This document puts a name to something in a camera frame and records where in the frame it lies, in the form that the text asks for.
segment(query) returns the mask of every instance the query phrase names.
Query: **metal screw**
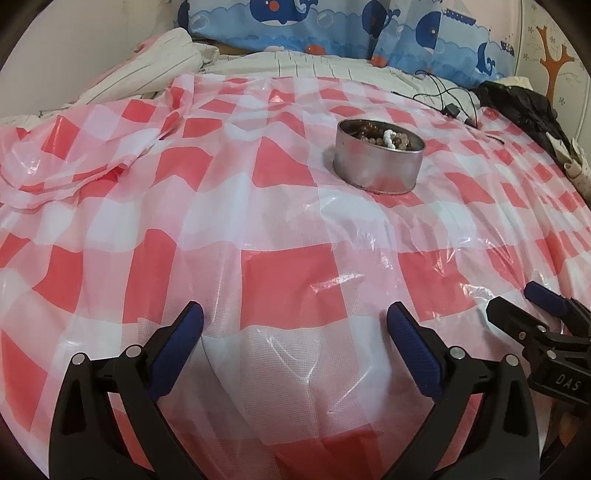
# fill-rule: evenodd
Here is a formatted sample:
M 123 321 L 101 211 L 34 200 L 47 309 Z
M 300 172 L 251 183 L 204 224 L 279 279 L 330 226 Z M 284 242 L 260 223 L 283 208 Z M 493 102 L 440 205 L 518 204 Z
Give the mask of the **metal screw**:
M 125 355 L 127 355 L 129 358 L 135 358 L 139 356 L 141 352 L 142 348 L 139 345 L 132 345 L 125 351 Z
M 519 359 L 515 355 L 507 355 L 507 358 L 505 358 L 505 360 L 512 367 L 516 367 L 517 365 L 519 365 Z
M 81 365 L 86 360 L 86 355 L 83 353 L 77 353 L 72 357 L 72 363 L 74 365 Z
M 451 350 L 449 350 L 450 355 L 455 358 L 456 360 L 461 360 L 466 356 L 466 351 L 463 348 L 455 346 Z

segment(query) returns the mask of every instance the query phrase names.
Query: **electrical cord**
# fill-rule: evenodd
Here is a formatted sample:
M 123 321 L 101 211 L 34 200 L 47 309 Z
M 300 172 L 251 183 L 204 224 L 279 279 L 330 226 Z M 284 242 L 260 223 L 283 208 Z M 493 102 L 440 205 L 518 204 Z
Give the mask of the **electrical cord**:
M 466 92 L 468 94 L 468 97 L 470 97 L 470 102 L 472 103 L 472 108 L 474 109 L 474 120 L 476 120 L 476 123 L 478 123 L 478 115 L 476 113 L 476 106 L 474 105 L 474 100 L 472 99 L 472 95 L 470 95 L 470 92 L 468 90 L 466 90 L 463 87 L 458 87 L 458 86 L 455 86 L 455 87 L 446 87 L 445 84 L 443 83 L 443 80 L 441 80 L 441 78 L 439 78 L 438 76 L 436 76 L 436 75 L 434 75 L 434 74 L 432 74 L 430 72 L 426 72 L 425 70 L 417 70 L 415 72 L 415 76 L 417 76 L 419 74 L 425 75 L 425 77 L 428 76 L 433 81 L 433 83 L 435 83 L 435 85 L 437 86 L 437 91 L 439 92 L 439 95 L 438 96 L 441 97 L 441 105 L 442 105 L 441 109 L 442 110 L 445 108 L 445 102 L 443 101 L 443 95 L 446 93 L 446 94 L 448 94 L 450 97 L 452 97 L 457 102 L 458 108 L 462 112 L 464 112 L 464 114 L 467 117 L 470 117 L 470 115 L 468 114 L 468 112 L 466 112 L 466 110 L 463 108 L 462 103 L 460 102 L 460 100 L 458 100 L 458 98 L 454 94 L 450 93 L 453 90 L 461 90 L 462 92 Z M 441 86 L 443 87 L 443 90 L 441 90 L 439 88 L 439 84 L 437 83 L 438 80 L 441 83 Z M 420 96 L 420 95 L 423 95 L 423 96 L 431 96 L 431 95 L 427 95 L 425 93 L 418 93 L 416 96 Z
M 476 105 L 474 103 L 474 99 L 472 98 L 472 95 L 470 94 L 470 92 L 467 89 L 465 89 L 463 87 L 459 87 L 459 86 L 449 87 L 448 88 L 448 87 L 445 86 L 445 84 L 443 83 L 443 81 L 439 77 L 437 77 L 436 75 L 434 75 L 432 73 L 426 72 L 425 70 L 417 70 L 415 72 L 415 75 L 414 76 L 417 77 L 420 74 L 425 75 L 425 77 L 428 76 L 433 81 L 433 83 L 435 84 L 435 87 L 437 88 L 437 92 L 438 93 L 417 93 L 417 94 L 413 95 L 412 97 L 410 97 L 408 95 L 404 95 L 403 93 L 398 93 L 398 92 L 392 92 L 392 93 L 394 93 L 394 94 L 396 94 L 396 95 L 398 95 L 400 97 L 406 98 L 408 100 L 414 100 L 415 102 L 418 102 L 418 103 L 420 103 L 420 104 L 422 104 L 424 106 L 427 106 L 427 107 L 435 110 L 436 112 L 442 113 L 443 115 L 450 116 L 449 107 L 452 106 L 453 104 L 446 105 L 445 104 L 445 101 L 443 99 L 443 95 L 448 94 L 449 96 L 451 96 L 457 102 L 457 105 L 456 105 L 457 112 L 460 112 L 460 111 L 463 112 L 463 114 L 466 115 L 466 117 L 468 119 L 470 119 L 470 115 L 466 112 L 466 110 L 462 106 L 462 103 L 460 102 L 460 100 L 458 100 L 458 98 L 454 94 L 450 93 L 453 90 L 461 90 L 462 92 L 466 92 L 468 94 L 468 97 L 470 97 L 470 102 L 471 102 L 472 108 L 474 110 L 474 120 L 473 121 L 470 121 L 470 123 L 467 123 L 467 124 L 470 125 L 470 126 L 472 126 L 473 128 L 478 129 L 478 112 L 476 110 Z M 441 86 L 443 87 L 443 90 L 441 90 L 441 88 L 439 86 L 439 83 L 437 83 L 437 81 L 439 81 L 441 83 Z M 440 100 L 441 100 L 441 108 L 439 109 L 439 108 L 437 108 L 437 107 L 435 107 L 433 105 L 430 105 L 430 104 L 428 104 L 426 102 L 422 102 L 421 100 L 418 99 L 418 97 L 421 97 L 421 96 L 422 97 L 427 97 L 427 98 L 437 98 L 437 97 L 439 97 Z

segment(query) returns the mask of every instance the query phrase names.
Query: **checkered tablecloth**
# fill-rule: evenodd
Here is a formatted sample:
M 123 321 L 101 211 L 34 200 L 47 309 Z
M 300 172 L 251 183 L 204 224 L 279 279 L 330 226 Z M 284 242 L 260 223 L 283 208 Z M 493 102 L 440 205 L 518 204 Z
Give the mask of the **checkered tablecloth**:
M 335 176 L 336 124 L 361 114 L 426 140 L 412 193 Z M 185 75 L 0 130 L 0 413 L 47 471 L 72 355 L 117 356 L 195 300 L 203 339 L 160 407 L 210 479 L 380 478 L 431 407 L 391 303 L 490 359 L 518 352 L 486 324 L 495 296 L 535 313 L 536 280 L 591 303 L 590 210 L 515 125 L 480 122 L 348 80 Z

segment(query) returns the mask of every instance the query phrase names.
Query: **wallpaper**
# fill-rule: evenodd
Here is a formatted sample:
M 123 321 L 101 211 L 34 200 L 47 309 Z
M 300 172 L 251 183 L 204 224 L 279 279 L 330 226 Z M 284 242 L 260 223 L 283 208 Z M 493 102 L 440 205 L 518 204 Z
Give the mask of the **wallpaper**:
M 522 41 L 517 75 L 528 77 L 558 112 L 570 138 L 591 153 L 589 74 L 566 36 L 534 0 L 522 2 Z

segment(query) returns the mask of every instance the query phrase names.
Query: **pillow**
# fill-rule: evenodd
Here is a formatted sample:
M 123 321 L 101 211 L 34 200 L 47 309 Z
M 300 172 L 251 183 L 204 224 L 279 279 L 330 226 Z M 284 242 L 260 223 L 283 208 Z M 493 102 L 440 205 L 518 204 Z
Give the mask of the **pillow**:
M 519 0 L 392 0 L 399 16 L 379 36 L 372 64 L 425 70 L 472 88 L 515 74 Z
M 400 11 L 389 0 L 187 0 L 179 24 L 195 36 L 262 51 L 284 47 L 370 59 L 385 25 Z

